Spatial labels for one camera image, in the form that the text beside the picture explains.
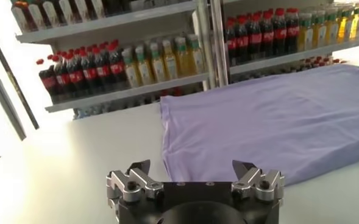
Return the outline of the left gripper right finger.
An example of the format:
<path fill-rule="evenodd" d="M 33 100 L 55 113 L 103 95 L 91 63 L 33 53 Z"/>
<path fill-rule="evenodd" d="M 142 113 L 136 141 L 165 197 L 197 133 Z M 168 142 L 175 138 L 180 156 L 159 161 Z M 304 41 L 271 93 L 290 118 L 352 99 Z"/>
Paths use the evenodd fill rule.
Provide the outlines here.
<path fill-rule="evenodd" d="M 285 176 L 281 171 L 264 173 L 253 163 L 233 160 L 232 166 L 238 178 L 232 183 L 232 197 L 244 200 L 255 197 L 260 201 L 279 201 L 283 198 Z"/>

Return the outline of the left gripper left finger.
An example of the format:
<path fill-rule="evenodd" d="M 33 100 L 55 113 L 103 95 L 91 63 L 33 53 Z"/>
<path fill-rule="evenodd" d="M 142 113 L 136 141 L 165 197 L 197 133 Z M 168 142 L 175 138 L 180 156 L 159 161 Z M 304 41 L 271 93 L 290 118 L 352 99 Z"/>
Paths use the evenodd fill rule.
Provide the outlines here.
<path fill-rule="evenodd" d="M 149 159 L 132 163 L 126 172 L 113 170 L 106 176 L 107 198 L 110 201 L 140 201 L 142 196 L 151 200 L 163 198 L 163 183 L 149 175 Z"/>

